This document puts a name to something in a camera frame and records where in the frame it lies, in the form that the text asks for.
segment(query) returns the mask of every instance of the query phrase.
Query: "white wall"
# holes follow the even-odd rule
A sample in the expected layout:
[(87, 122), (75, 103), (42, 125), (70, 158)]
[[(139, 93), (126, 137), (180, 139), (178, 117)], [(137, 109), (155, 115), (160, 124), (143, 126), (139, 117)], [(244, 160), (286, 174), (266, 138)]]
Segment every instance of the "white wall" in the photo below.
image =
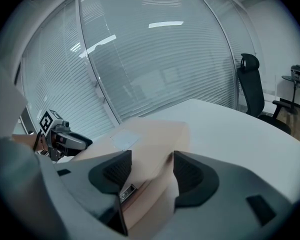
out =
[[(293, 83), (281, 78), (290, 76), (292, 65), (300, 65), (300, 27), (280, 0), (245, 0), (242, 2), (255, 27), (263, 51), (267, 89), (292, 100)], [(300, 104), (300, 89), (295, 94)]]

